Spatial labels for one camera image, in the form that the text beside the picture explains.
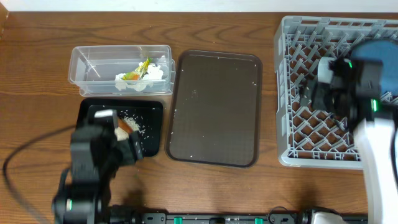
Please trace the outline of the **colourful snack wrapper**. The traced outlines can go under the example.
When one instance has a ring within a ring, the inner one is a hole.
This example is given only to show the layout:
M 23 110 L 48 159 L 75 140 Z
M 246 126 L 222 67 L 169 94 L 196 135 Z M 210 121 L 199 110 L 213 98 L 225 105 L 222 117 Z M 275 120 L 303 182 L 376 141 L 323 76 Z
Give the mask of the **colourful snack wrapper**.
M 146 73 L 151 63 L 152 59 L 147 58 L 145 62 L 143 62 L 140 66 L 138 66 L 135 70 L 126 73 L 122 79 L 123 80 L 140 80 Z

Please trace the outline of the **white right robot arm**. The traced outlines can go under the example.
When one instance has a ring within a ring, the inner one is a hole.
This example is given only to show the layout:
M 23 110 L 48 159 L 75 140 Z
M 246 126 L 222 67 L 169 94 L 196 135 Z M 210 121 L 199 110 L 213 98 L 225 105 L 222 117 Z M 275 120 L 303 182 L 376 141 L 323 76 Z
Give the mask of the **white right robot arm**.
M 397 106 L 381 96 L 397 88 L 382 60 L 323 57 L 300 102 L 347 119 L 363 166 L 369 223 L 397 222 Z

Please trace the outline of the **white paper napkin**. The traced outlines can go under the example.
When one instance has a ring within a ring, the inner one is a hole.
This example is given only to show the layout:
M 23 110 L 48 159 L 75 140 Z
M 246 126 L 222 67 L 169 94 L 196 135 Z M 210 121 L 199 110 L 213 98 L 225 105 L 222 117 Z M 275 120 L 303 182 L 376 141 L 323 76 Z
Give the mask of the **white paper napkin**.
M 140 80 L 123 80 L 122 77 L 126 73 L 120 73 L 115 76 L 115 87 L 119 90 L 127 90 L 128 88 L 135 91 L 143 91 L 146 87 L 151 87 L 154 83 L 149 83 L 149 80 L 161 80 L 164 72 L 161 70 L 160 65 L 150 63 L 147 73 Z M 128 83 L 128 81 L 146 81 L 144 84 L 140 83 Z

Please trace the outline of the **light blue rice bowl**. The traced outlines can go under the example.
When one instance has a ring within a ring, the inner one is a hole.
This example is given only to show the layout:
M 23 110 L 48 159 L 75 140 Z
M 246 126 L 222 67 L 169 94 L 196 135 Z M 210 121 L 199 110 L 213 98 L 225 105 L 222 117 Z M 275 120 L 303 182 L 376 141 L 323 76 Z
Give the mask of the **light blue rice bowl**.
M 318 63 L 317 80 L 320 83 L 330 84 L 333 78 L 333 70 L 330 64 L 336 59 L 332 57 L 322 57 Z

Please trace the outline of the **orange carrot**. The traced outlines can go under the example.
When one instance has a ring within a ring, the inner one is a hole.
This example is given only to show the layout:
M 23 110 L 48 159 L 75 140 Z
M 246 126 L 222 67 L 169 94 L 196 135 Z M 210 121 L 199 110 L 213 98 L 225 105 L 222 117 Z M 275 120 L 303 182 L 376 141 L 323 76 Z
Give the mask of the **orange carrot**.
M 133 129 L 123 120 L 123 119 L 118 119 L 118 126 L 125 131 L 128 134 L 133 133 Z

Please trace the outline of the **dark blue plate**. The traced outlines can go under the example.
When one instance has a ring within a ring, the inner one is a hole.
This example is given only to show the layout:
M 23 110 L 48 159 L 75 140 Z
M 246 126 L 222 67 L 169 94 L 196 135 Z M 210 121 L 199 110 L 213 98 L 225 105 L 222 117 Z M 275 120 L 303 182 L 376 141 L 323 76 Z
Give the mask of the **dark blue plate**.
M 367 40 L 351 51 L 351 60 L 382 62 L 381 94 L 391 92 L 397 96 L 397 41 L 388 39 Z

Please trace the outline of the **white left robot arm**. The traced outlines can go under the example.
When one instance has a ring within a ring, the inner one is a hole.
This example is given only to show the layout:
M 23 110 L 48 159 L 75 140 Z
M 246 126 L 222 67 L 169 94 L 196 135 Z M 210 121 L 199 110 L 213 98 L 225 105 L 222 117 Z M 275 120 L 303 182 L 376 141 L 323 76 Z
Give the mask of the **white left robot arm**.
M 111 133 L 73 133 L 71 168 L 62 172 L 52 208 L 55 223 L 140 223 L 141 215 L 126 205 L 109 205 L 110 182 L 121 166 L 143 156 L 141 137 L 134 131 L 118 141 Z

